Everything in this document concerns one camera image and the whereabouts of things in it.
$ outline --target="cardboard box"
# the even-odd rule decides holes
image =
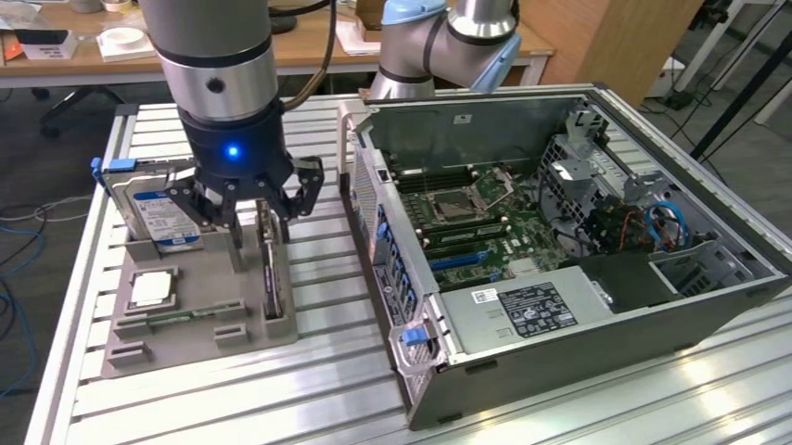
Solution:
[[[358,0],[355,19],[365,42],[382,42],[382,9],[385,0]]]
[[[78,40],[66,30],[16,30],[16,38],[31,60],[64,60],[72,58]]]

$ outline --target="gray robot arm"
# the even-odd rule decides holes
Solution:
[[[148,33],[194,152],[192,176],[167,192],[202,226],[235,229],[238,200],[266,199],[283,221],[311,213],[325,180],[318,157],[293,159],[282,114],[313,94],[327,72],[335,26],[331,9],[326,60],[287,102],[278,75],[266,0],[140,0]],[[295,174],[291,197],[283,184]]]
[[[433,76],[480,93],[502,84],[520,49],[518,2],[387,0],[371,98],[434,95]]]

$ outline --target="power supply label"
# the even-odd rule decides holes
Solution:
[[[497,296],[509,314],[514,330],[524,338],[538,336],[578,323],[552,283],[522,287],[502,292]]]

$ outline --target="gray carpet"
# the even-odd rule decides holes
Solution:
[[[705,32],[691,32],[684,38],[677,54],[691,59]],[[717,53],[733,47],[736,41],[724,37]],[[728,87],[739,89],[764,61],[767,55],[751,53]],[[712,67],[716,55],[711,57],[703,72]],[[731,128],[765,102],[771,93],[784,84],[792,69],[781,67],[765,87],[751,100],[744,112]],[[354,92],[365,86],[365,76],[341,78],[337,76],[333,93]],[[293,78],[286,85],[287,94],[294,93],[305,79]],[[167,88],[160,83],[114,86],[114,91],[128,101],[136,103],[168,102]],[[685,132],[697,141],[723,109],[729,104],[735,90],[727,89],[712,94],[711,107],[701,107],[685,126]],[[102,96],[90,97],[62,119],[56,125],[64,130],[60,139],[49,140],[39,135],[37,118],[55,100],[64,97],[70,90],[51,89],[52,99],[37,102],[27,90],[13,92],[11,99],[0,103],[0,208],[16,204],[41,204],[70,196],[84,195],[92,191],[92,178],[88,165],[92,157],[104,152],[112,105]],[[664,107],[648,101],[653,109]],[[683,121],[692,108],[671,111],[677,121]],[[792,234],[792,199],[785,191],[792,189],[792,146],[784,139],[792,135],[792,114],[789,104],[780,109],[768,127],[749,124],[724,146],[713,162],[737,194],[751,205]],[[652,121],[667,132],[676,130],[669,119],[663,115],[649,115]],[[676,141],[689,148],[683,137]],[[87,203],[76,203],[59,209],[54,217],[78,214],[86,211]],[[35,222],[11,224],[15,229],[37,228]],[[62,298],[68,285],[70,273],[76,255],[76,246],[83,229],[83,221],[58,222],[45,228],[45,249],[31,267],[13,275],[8,282],[13,294],[21,301],[39,349],[40,363],[33,378],[21,386],[35,391],[43,373],[43,364],[55,333]],[[15,250],[25,238],[0,233],[0,259]],[[20,326],[0,343],[0,390],[24,374],[27,368],[25,341]],[[0,400],[0,443],[13,445],[23,442],[35,394],[23,394]]]

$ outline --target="blue led light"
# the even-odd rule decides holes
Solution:
[[[226,154],[231,159],[236,159],[239,157],[239,148],[236,146],[228,146],[226,148]]]

